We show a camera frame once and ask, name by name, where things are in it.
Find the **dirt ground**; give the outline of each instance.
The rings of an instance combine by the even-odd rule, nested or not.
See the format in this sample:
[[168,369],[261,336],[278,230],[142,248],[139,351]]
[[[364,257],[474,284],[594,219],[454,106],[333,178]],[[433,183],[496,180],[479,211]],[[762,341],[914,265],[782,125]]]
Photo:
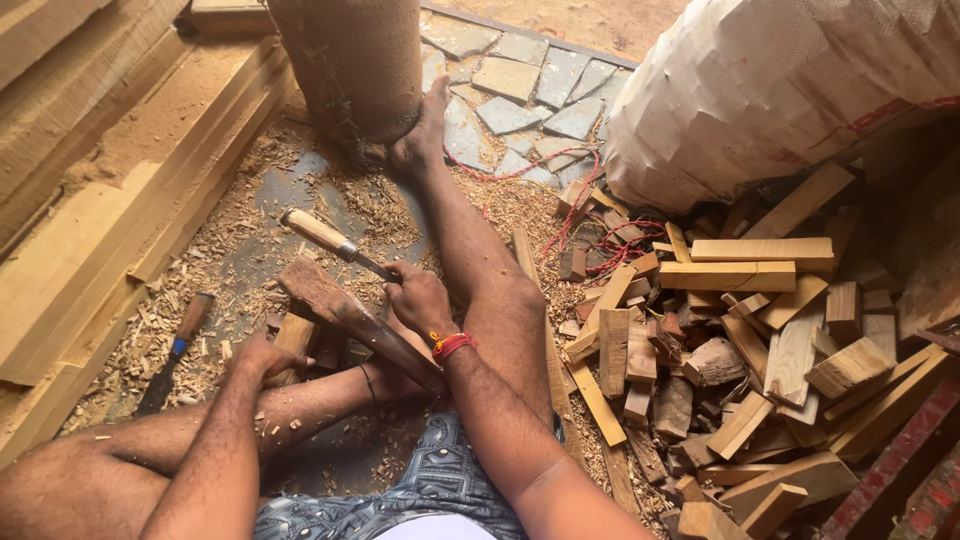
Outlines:
[[643,61],[684,12],[685,0],[436,0],[465,12]]

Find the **chisel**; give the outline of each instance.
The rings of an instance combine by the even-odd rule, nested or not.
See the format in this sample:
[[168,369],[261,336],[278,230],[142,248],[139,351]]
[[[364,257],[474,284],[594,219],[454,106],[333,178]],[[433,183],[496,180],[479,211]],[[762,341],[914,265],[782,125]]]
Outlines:
[[349,241],[346,236],[334,231],[333,228],[324,225],[319,219],[301,209],[288,208],[280,216],[280,223],[344,261],[360,264],[386,282],[403,283],[400,276],[360,253],[360,248]]
[[174,387],[174,368],[180,363],[180,358],[190,346],[193,335],[204,325],[206,315],[213,306],[214,296],[208,292],[198,292],[190,300],[190,306],[187,306],[183,318],[180,320],[180,327],[177,328],[177,334],[174,336],[174,345],[170,349],[170,355],[167,357],[167,363],[158,373],[155,373],[147,385],[147,390],[143,393],[143,399],[136,408],[133,416],[147,416],[159,412],[163,404],[167,401],[167,395]]

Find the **white plastic sack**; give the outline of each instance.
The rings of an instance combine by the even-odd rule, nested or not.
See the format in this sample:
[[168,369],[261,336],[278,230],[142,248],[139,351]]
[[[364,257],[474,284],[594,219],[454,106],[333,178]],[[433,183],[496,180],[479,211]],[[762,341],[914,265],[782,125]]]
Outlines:
[[960,0],[694,0],[613,104],[604,168],[685,212],[958,103]]

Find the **man's arm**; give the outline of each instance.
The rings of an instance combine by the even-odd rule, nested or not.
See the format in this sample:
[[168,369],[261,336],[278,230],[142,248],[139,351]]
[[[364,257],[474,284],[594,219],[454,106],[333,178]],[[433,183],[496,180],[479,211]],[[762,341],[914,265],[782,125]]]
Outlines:
[[256,397],[265,376],[307,362],[267,341],[265,331],[244,345],[140,538],[252,538],[260,489]]
[[[402,288],[384,287],[401,323],[425,340],[431,331],[442,336],[460,331],[450,317],[444,286],[433,273],[406,263],[388,267],[403,277]],[[471,347],[457,349],[444,371],[477,458],[531,538],[653,538],[596,486]]]

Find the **grey patterned shorts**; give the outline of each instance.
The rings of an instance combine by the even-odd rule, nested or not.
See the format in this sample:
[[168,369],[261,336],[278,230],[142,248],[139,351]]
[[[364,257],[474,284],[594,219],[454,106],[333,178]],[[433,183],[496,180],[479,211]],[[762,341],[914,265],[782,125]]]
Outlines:
[[[564,442],[560,417],[554,431]],[[497,540],[526,540],[514,510],[493,486],[464,434],[460,415],[433,413],[396,485],[363,497],[289,495],[256,516],[254,540],[367,540],[431,514],[459,514]]]

